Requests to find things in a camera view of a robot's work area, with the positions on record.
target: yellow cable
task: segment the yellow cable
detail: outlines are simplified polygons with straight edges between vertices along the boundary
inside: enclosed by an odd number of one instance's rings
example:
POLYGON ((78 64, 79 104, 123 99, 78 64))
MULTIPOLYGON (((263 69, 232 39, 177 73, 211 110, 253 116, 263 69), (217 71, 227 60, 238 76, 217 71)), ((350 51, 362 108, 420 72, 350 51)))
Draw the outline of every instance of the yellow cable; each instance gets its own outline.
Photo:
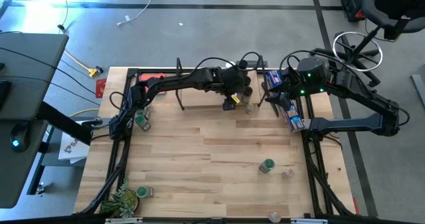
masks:
POLYGON ((79 65, 81 65, 81 67, 83 67, 83 68, 85 68, 86 70, 88 70, 89 72, 90 72, 90 69, 87 67, 87 66, 85 66, 84 64, 82 64, 80 61, 78 61, 76 58, 74 58, 72 55, 70 55, 69 53, 68 53, 68 51, 64 51, 64 53, 66 54, 66 55, 68 55, 73 61, 75 61, 75 63, 77 63, 77 64, 79 64, 79 65))
POLYGON ((89 108, 89 109, 86 109, 86 110, 81 110, 81 111, 75 112, 75 113, 73 113, 73 114, 71 114, 69 116, 70 117, 74 117, 75 115, 79 115, 79 114, 82 114, 82 113, 85 113, 85 112, 89 112, 89 111, 99 111, 99 109, 98 108, 89 108))
POLYGON ((70 55, 70 53, 68 53, 68 51, 65 50, 64 53, 66 55, 68 55, 73 61, 75 61, 75 63, 77 63, 81 67, 85 68, 88 71, 88 75, 91 78, 94 78, 94 77, 96 77, 96 76, 98 76, 100 74, 97 69, 95 69, 95 68, 88 68, 86 65, 82 64, 80 61, 78 61, 76 58, 74 58, 72 55, 70 55))

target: computer mouse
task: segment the computer mouse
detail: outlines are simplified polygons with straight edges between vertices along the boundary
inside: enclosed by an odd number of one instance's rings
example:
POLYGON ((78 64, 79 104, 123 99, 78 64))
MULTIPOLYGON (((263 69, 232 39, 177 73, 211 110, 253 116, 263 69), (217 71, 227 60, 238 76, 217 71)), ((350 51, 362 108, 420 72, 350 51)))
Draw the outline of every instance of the computer mouse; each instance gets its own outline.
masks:
POLYGON ((25 151, 30 144, 31 122, 20 122, 11 131, 11 147, 15 152, 25 151))

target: green can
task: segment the green can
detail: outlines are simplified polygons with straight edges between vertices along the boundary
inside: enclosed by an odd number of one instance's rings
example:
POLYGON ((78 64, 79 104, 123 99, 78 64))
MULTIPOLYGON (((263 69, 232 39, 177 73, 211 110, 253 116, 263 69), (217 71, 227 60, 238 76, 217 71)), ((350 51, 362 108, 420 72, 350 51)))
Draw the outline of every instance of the green can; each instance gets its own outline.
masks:
POLYGON ((151 124, 148 120, 151 117, 151 112, 149 112, 146 108, 143 110, 138 110, 135 113, 135 123, 143 130, 148 131, 151 128, 151 124))
POLYGON ((266 159, 264 160, 264 162, 262 162, 262 164, 260 165, 258 169, 260 169, 264 173, 268 173, 269 171, 274 169, 274 161, 271 160, 270 158, 266 159))
POLYGON ((139 187, 137 189, 136 195, 139 198, 153 197, 153 187, 139 187))

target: white paper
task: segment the white paper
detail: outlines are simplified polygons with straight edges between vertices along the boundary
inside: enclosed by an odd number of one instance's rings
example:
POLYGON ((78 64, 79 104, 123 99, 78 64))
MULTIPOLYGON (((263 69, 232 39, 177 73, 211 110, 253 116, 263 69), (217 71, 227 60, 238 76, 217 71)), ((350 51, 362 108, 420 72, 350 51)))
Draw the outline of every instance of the white paper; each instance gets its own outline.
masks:
POLYGON ((71 158, 71 159, 69 159, 69 162, 71 163, 71 164, 74 164, 74 163, 76 163, 76 162, 78 162, 78 161, 80 161, 80 160, 83 160, 84 158, 71 158))
POLYGON ((82 159, 87 157, 90 147, 85 143, 76 140, 68 134, 62 133, 62 141, 60 142, 59 160, 82 159))

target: office chair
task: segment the office chair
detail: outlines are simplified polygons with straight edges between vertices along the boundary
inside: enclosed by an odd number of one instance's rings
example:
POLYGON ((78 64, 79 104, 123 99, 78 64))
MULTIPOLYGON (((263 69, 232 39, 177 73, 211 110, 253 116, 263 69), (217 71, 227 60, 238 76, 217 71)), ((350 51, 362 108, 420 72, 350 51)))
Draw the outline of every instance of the office chair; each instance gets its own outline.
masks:
POLYGON ((365 17, 377 25, 373 31, 368 35, 359 32, 337 33, 333 40, 332 51, 326 49, 315 49, 314 51, 334 56, 341 62, 347 63, 349 68, 363 72, 371 80, 369 86, 374 87, 381 81, 371 71, 381 65, 383 54, 381 47, 373 38, 380 29, 384 29, 384 38, 390 41, 396 40, 403 33, 421 31, 425 28, 425 0, 363 0, 361 9, 365 17), (361 35, 364 38, 358 46, 351 46, 346 38, 348 34, 361 35), (377 49, 361 53, 370 42, 377 49), (344 48, 344 52, 337 52, 335 44, 341 45, 344 48), (378 62, 369 58, 377 54, 381 56, 378 62), (375 63, 376 66, 366 68, 359 61, 360 58, 365 58, 375 63))

